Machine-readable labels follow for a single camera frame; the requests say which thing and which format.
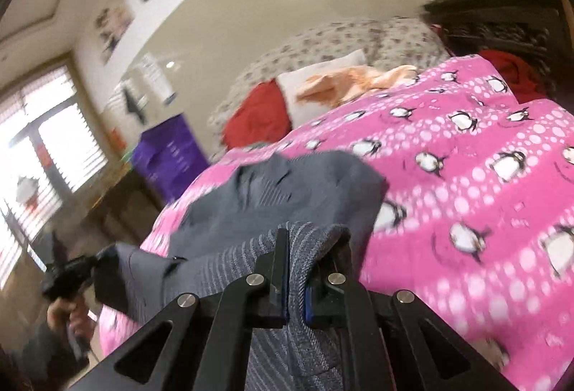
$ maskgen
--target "pink penguin bedspread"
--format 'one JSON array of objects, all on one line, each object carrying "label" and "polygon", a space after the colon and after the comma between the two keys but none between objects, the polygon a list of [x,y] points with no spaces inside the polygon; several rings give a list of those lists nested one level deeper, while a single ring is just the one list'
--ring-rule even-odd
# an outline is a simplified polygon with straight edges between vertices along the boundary
[{"label": "pink penguin bedspread", "polygon": [[[574,117],[547,99],[519,105],[479,56],[368,93],[275,144],[231,150],[142,248],[166,255],[188,205],[238,166],[325,150],[354,153],[390,184],[363,284],[411,289],[467,340],[501,343],[518,389],[552,389],[574,357]],[[137,328],[104,308],[104,353]]]}]

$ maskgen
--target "window blind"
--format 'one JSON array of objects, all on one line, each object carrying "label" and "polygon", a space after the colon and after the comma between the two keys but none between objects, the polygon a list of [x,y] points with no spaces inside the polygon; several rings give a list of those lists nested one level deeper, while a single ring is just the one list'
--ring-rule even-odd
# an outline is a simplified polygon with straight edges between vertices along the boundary
[{"label": "window blind", "polygon": [[4,288],[21,254],[22,247],[8,229],[4,219],[0,219],[0,289]]},{"label": "window blind", "polygon": [[39,126],[48,153],[72,191],[103,168],[107,159],[77,104],[55,114]]},{"label": "window blind", "polygon": [[[69,196],[64,184],[74,192],[107,163],[76,93],[61,66],[0,102],[0,289],[22,254],[14,234],[32,241]],[[32,205],[16,201],[22,177],[38,183]]]},{"label": "window blind", "polygon": [[60,67],[22,88],[22,109],[31,122],[74,94],[76,88],[68,69]]},{"label": "window blind", "polygon": [[[24,234],[32,241],[60,207],[61,199],[50,184],[29,138],[8,148],[2,155],[0,191]],[[20,177],[38,180],[38,199],[35,208],[27,208],[16,202],[16,189]]]}]

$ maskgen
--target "pillow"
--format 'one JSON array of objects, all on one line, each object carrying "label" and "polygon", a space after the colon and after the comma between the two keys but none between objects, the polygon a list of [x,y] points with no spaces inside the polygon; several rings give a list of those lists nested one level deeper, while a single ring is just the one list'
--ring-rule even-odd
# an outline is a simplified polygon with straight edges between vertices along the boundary
[{"label": "pillow", "polygon": [[367,58],[362,49],[358,49],[345,57],[327,62],[320,62],[303,67],[294,72],[282,73],[277,77],[277,83],[283,92],[287,104],[287,112],[291,118],[293,128],[297,128],[318,116],[330,111],[331,108],[314,102],[297,102],[297,91],[312,75],[326,73],[331,70],[354,65],[366,65]]},{"label": "pillow", "polygon": [[223,143],[228,149],[265,141],[281,140],[291,131],[285,100],[275,79],[260,83],[251,90],[223,129]]},{"label": "pillow", "polygon": [[450,58],[437,34],[420,19],[394,17],[382,28],[381,47],[373,63],[379,70],[411,64],[422,72]]}]

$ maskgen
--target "gray cloth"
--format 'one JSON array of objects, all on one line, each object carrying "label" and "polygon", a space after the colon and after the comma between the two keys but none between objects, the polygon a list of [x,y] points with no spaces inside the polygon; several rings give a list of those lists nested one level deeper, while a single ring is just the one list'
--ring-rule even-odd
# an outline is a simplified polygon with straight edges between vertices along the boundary
[{"label": "gray cloth", "polygon": [[352,263],[360,268],[385,190],[375,171],[341,152],[291,161],[275,155],[242,167],[193,203],[171,236],[170,255],[187,260],[116,244],[96,269],[96,297],[146,322],[181,293],[215,294],[252,273],[257,257],[274,249],[276,229],[285,227],[289,325],[254,331],[246,389],[342,389],[337,338],[305,324],[305,285],[313,265],[344,233],[350,236]]},{"label": "gray cloth", "polygon": [[343,151],[296,159],[274,154],[238,168],[228,182],[194,202],[169,242],[169,255],[189,260],[245,242],[287,221],[344,224],[358,272],[386,181]]},{"label": "gray cloth", "polygon": [[[348,231],[338,224],[283,226],[289,231],[291,247],[289,324],[282,330],[254,330],[245,389],[342,390],[339,341],[333,331],[306,326],[304,291],[315,262]],[[102,264],[96,269],[96,298],[144,323],[159,311],[159,303],[165,305],[185,292],[199,297],[215,294],[233,280],[252,273],[257,257],[274,249],[274,234],[275,230],[268,231],[194,261],[166,259],[118,243],[106,249]],[[125,299],[118,301],[110,295],[117,291],[105,288],[106,285],[124,286]]]}]

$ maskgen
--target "framed picture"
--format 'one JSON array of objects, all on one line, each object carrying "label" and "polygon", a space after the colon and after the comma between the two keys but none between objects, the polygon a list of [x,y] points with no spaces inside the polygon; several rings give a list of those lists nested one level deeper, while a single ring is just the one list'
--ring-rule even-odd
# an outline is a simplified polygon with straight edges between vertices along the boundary
[{"label": "framed picture", "polygon": [[101,58],[104,64],[110,60],[116,46],[134,21],[134,16],[125,0],[106,0],[94,20]]}]

